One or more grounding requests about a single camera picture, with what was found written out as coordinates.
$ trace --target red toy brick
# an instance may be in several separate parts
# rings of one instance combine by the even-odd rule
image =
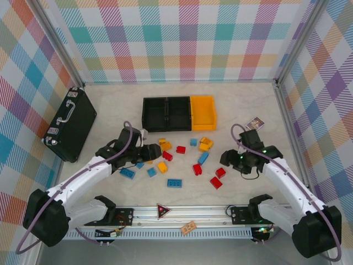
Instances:
[[[200,164],[196,164],[192,166],[194,169],[194,173],[196,176],[201,175],[202,174],[202,168]]]
[[[163,152],[162,157],[165,158],[166,160],[168,160],[169,162],[171,160],[173,160],[173,156],[170,153],[165,152],[165,151]]]
[[[211,179],[210,182],[216,189],[218,189],[221,185],[223,185],[222,182],[217,177],[214,177],[213,179]]]
[[[177,153],[185,153],[186,147],[185,146],[177,146],[176,151]]]
[[[218,178],[224,177],[225,174],[226,174],[226,171],[223,169],[223,167],[217,169],[217,171],[216,171],[216,176]]]

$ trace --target black suitcase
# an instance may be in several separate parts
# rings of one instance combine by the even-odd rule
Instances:
[[[66,162],[76,162],[97,112],[82,87],[69,89],[42,142]]]

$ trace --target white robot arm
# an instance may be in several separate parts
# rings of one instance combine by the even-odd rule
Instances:
[[[28,229],[50,199],[51,203],[31,230],[47,246],[59,243],[69,229],[102,219],[112,221],[116,205],[106,197],[98,196],[83,205],[74,204],[92,186],[123,167],[126,162],[135,164],[160,157],[162,152],[159,145],[143,144],[146,135],[145,130],[124,128],[118,139],[100,148],[85,167],[67,180],[46,192],[35,190],[29,197],[23,226]]]
[[[232,127],[232,137],[239,145],[239,151],[224,152],[220,163],[231,164],[241,174],[249,174],[255,167],[279,188],[291,206],[285,208],[264,194],[250,200],[250,215],[283,229],[304,257],[338,246],[341,243],[340,211],[335,206],[328,207],[308,190],[289,168],[281,152],[275,146],[265,147],[256,130],[244,130],[238,140],[233,134],[235,126],[242,126],[235,124]]]

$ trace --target plaid wall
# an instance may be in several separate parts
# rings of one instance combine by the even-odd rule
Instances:
[[[40,2],[86,81],[133,82],[271,80],[310,0],[55,0],[57,13]]]
[[[25,0],[0,1],[0,264],[18,264],[29,194],[61,160],[41,143],[73,82]]]
[[[286,104],[320,199],[343,215],[353,258],[353,1],[332,0],[284,82]]]

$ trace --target yellow storage bin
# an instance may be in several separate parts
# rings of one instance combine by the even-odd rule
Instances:
[[[211,131],[217,127],[217,114],[213,96],[191,96],[192,131]]]

